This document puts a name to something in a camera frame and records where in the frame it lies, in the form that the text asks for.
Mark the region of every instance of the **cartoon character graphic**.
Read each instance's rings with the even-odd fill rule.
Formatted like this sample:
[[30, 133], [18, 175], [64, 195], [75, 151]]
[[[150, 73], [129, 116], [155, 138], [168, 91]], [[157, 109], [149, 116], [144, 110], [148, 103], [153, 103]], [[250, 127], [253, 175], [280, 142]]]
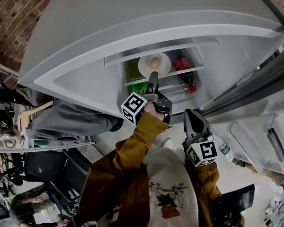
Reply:
[[176, 199], [177, 196], [180, 196], [184, 193], [183, 189], [188, 188], [184, 186], [183, 183], [174, 185], [171, 189], [161, 187], [160, 183], [151, 182], [149, 185], [151, 193], [155, 193], [159, 201], [158, 206], [162, 206], [162, 216], [163, 218], [171, 218], [180, 215], [180, 212], [177, 210]]

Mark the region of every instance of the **floor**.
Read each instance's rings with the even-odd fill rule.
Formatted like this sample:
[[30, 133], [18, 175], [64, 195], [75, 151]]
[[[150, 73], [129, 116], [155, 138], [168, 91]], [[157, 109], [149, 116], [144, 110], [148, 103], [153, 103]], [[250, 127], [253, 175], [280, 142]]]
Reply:
[[[104, 154], [114, 150], [115, 143], [124, 140], [131, 136], [134, 126], [125, 121], [122, 128], [117, 132], [106, 132], [94, 137], [96, 147], [100, 148]], [[183, 124], [179, 124], [174, 128], [168, 129], [159, 135], [154, 144], [162, 146], [164, 141], [172, 138], [174, 141], [173, 150], [177, 153], [183, 153], [181, 143], [186, 135], [183, 130]], [[91, 161], [99, 160], [102, 155], [95, 151], [92, 147], [87, 147], [84, 150], [84, 155]], [[260, 174], [252, 174], [246, 168], [233, 166], [225, 156], [222, 154], [216, 160], [220, 179], [217, 183], [222, 193], [231, 192], [239, 188], [255, 184], [256, 193], [254, 198], [254, 205], [247, 209], [243, 214], [245, 218], [245, 226], [247, 227], [264, 227], [265, 208], [268, 202], [275, 196], [282, 193], [282, 189], [278, 188], [274, 182], [267, 177]]]

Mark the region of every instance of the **white shoe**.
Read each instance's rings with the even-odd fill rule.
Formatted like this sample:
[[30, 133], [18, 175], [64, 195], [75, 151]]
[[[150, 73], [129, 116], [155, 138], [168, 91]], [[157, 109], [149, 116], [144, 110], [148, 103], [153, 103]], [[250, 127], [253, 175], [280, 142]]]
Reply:
[[172, 147], [174, 146], [174, 141], [171, 138], [168, 138], [165, 142], [163, 147], [168, 148], [168, 149], [172, 149]]

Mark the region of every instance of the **brown jacket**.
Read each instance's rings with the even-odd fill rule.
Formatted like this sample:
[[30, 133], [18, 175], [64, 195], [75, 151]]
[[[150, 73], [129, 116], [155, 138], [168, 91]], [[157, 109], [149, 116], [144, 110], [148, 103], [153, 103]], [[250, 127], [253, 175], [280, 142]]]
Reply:
[[[118, 226], [146, 227], [150, 219], [148, 175], [142, 164], [155, 138], [169, 126], [149, 113], [143, 113], [133, 135], [116, 143], [116, 150], [94, 163], [86, 179], [75, 226], [98, 221], [116, 206]], [[212, 227], [211, 206], [221, 196], [216, 186], [219, 172], [215, 163], [194, 167], [186, 161], [199, 209], [199, 226]]]

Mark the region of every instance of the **white bowl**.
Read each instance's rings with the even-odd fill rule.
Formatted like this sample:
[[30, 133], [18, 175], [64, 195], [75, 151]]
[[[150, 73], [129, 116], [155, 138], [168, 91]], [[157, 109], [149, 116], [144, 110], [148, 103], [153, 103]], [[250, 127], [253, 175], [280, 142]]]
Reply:
[[[160, 60], [159, 67], [154, 69], [151, 67], [151, 60], [155, 57], [158, 57]], [[158, 73], [158, 78], [162, 78], [167, 75], [170, 70], [170, 59], [164, 53], [155, 53], [151, 55], [143, 56], [139, 59], [138, 62], [138, 69], [142, 76], [149, 78], [153, 71]]]

